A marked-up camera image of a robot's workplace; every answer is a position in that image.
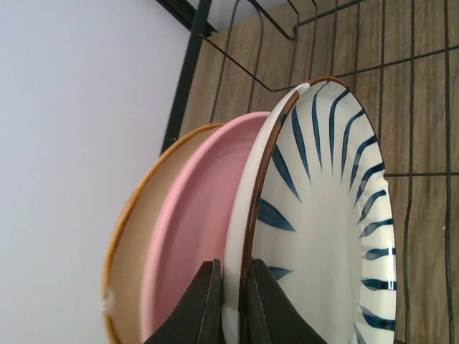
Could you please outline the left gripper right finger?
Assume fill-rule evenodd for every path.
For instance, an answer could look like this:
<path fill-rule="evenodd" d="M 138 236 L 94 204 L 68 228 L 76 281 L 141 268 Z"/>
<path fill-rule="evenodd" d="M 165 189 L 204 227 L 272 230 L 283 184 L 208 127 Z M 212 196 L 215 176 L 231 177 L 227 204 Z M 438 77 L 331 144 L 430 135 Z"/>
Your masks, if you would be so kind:
<path fill-rule="evenodd" d="M 247 324 L 250 343 L 326 342 L 299 315 L 261 259 L 252 260 L 250 265 Z"/>

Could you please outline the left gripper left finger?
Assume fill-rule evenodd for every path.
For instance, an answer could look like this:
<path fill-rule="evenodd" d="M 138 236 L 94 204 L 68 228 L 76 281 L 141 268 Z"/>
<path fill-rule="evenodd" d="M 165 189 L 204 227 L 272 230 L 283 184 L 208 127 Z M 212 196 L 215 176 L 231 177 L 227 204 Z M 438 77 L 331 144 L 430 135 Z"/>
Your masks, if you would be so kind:
<path fill-rule="evenodd" d="M 174 311 L 145 343 L 225 343 L 221 312 L 221 264 L 214 259 L 202 263 Z"/>

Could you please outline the beige orange rimmed plate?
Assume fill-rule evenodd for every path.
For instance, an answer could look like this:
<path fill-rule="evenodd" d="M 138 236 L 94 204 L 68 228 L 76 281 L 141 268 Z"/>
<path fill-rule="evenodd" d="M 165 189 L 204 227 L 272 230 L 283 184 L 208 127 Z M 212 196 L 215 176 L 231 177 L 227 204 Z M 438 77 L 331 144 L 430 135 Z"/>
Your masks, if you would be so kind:
<path fill-rule="evenodd" d="M 102 272 L 102 315 L 109 343 L 140 343 L 141 280 L 158 212 L 184 164 L 222 126 L 222 123 L 202 126 L 173 143 L 134 189 L 122 210 Z"/>

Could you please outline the pink plate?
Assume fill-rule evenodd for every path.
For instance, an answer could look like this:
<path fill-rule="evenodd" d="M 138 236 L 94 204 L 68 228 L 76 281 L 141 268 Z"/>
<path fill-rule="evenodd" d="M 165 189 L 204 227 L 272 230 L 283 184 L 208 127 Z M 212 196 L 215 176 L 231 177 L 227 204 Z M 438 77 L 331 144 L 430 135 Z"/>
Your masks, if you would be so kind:
<path fill-rule="evenodd" d="M 200 128 L 176 142 L 146 250 L 139 330 L 146 341 L 171 315 L 202 262 L 222 260 L 243 169 L 267 112 Z"/>

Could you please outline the white blue striped plate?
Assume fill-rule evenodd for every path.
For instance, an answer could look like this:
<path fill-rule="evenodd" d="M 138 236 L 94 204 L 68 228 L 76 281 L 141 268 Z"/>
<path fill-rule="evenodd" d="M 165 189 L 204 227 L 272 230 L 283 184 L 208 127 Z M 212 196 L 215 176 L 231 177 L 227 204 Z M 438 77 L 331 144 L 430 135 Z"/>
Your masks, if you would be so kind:
<path fill-rule="evenodd" d="M 252 144 L 223 267 L 222 329 L 242 343 L 251 259 L 268 266 L 327 343 L 392 343 L 394 219 L 385 166 L 351 89 L 322 77 L 292 89 Z"/>

